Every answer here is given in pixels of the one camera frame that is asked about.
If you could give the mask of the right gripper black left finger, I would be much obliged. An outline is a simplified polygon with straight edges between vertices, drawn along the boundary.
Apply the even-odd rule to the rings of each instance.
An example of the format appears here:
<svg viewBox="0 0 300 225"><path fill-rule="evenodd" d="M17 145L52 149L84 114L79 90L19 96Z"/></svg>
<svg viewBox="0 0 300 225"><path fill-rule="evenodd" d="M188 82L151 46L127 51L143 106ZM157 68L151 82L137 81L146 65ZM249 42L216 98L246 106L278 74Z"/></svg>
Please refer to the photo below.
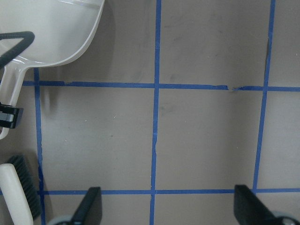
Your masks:
<svg viewBox="0 0 300 225"><path fill-rule="evenodd" d="M99 225L102 220L101 187L90 187L70 220L71 225Z"/></svg>

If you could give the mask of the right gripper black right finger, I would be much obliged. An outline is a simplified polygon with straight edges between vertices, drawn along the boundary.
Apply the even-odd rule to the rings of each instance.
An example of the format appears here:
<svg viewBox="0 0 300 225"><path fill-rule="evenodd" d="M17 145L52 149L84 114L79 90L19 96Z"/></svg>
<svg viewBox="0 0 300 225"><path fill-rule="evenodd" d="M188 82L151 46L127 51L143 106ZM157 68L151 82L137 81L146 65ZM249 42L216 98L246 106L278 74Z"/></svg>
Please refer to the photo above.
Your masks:
<svg viewBox="0 0 300 225"><path fill-rule="evenodd" d="M235 185L233 213L240 225L269 225L274 220L271 211L246 185Z"/></svg>

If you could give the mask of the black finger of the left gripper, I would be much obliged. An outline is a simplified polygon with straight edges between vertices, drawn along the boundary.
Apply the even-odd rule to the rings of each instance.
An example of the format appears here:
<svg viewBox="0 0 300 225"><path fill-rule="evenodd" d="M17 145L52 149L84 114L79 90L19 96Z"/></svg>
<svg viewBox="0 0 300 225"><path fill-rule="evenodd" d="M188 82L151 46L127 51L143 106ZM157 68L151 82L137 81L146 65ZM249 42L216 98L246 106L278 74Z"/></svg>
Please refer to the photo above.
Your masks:
<svg viewBox="0 0 300 225"><path fill-rule="evenodd" d="M16 128L21 122L23 108L0 104L0 126L2 128Z"/></svg>

